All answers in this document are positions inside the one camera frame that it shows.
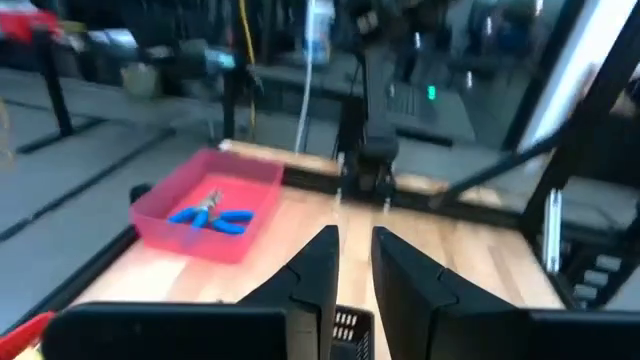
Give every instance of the white cable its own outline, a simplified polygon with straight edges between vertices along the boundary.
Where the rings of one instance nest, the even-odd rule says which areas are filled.
[[[298,133],[296,134],[296,145],[293,151],[298,154],[300,152],[300,146],[302,145],[302,136],[304,134],[304,128],[307,123],[307,111],[309,110],[309,97],[311,93],[311,76],[312,68],[313,68],[313,24],[314,24],[314,14],[315,14],[315,6],[316,0],[310,0],[307,5],[310,11],[307,11],[307,24],[308,28],[305,30],[307,36],[305,41],[307,42],[307,75],[304,81],[304,95],[302,98],[302,109],[300,110],[300,119],[298,119]]]

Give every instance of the pliers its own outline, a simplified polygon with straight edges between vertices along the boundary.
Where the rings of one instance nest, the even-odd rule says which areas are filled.
[[[229,234],[241,235],[245,232],[245,227],[235,223],[249,222],[253,219],[253,211],[250,210],[233,210],[221,211],[214,218],[214,210],[220,202],[222,193],[214,191],[207,196],[196,207],[186,208],[169,218],[169,222],[184,223],[191,221],[194,228],[206,228],[211,223],[214,230]]]

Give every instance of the gray floor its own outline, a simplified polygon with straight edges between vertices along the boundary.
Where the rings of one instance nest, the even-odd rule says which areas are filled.
[[[32,101],[48,106],[42,91],[26,92],[24,80],[0,85],[0,96],[17,101]],[[203,106],[192,100],[132,103],[115,89],[85,91],[65,88],[72,112],[100,113],[120,119],[67,139],[45,151],[18,156],[13,167],[1,170],[0,226],[6,227],[28,216],[39,206],[87,179],[140,142],[157,133],[155,127],[171,124],[179,135],[144,153],[128,166],[106,178],[89,191],[49,213],[15,237],[0,243],[0,328],[16,321],[44,295],[102,248],[127,224],[127,190],[140,182],[154,182],[203,145],[210,116],[219,128],[220,107]],[[48,133],[53,119],[50,113],[9,106],[14,124],[12,144],[20,145]],[[239,109],[239,128],[247,126],[248,111]],[[296,118],[259,114],[257,143],[291,149],[295,141]],[[337,122],[311,119],[307,152],[321,156],[331,154]],[[492,164],[500,154],[483,148],[442,148],[409,140],[401,141],[397,169],[456,181]],[[533,190],[539,171],[516,169],[492,181],[489,186],[503,194],[507,206],[521,209]],[[637,193],[591,181],[573,181],[566,190],[565,216],[589,224],[611,226],[611,219],[625,224],[633,216]],[[637,303],[635,289],[623,290],[617,307]]]

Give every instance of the wall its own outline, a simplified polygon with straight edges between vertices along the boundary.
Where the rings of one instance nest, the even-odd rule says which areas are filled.
[[[591,66],[601,65],[636,0],[586,0],[520,143],[527,149],[567,118]]]

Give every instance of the yellow cable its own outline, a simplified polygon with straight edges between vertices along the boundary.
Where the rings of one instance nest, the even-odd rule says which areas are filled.
[[[247,41],[247,50],[249,52],[249,63],[254,65],[256,63],[256,58],[253,54],[253,44],[251,42],[251,30],[249,30],[249,20],[247,19],[247,4],[246,0],[240,1],[240,17],[242,18],[242,27],[244,28],[244,37]],[[253,90],[251,91],[251,117],[250,117],[250,125],[251,125],[251,137],[255,136],[255,128],[256,128],[256,104],[253,98]]]
[[[0,98],[0,154],[6,157],[6,165],[13,163],[13,152],[9,149],[9,130],[11,122],[9,121],[9,112],[4,104],[4,100]]]

